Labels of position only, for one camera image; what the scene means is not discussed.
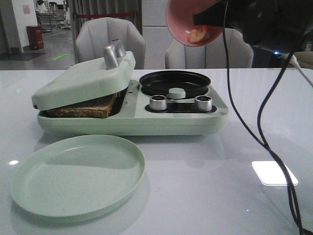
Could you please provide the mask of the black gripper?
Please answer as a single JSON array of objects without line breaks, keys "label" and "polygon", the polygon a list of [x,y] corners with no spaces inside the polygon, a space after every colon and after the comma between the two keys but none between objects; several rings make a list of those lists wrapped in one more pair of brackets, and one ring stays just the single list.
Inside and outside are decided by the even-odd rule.
[{"label": "black gripper", "polygon": [[218,0],[193,14],[194,25],[230,26],[253,47],[289,53],[313,29],[311,0]]}]

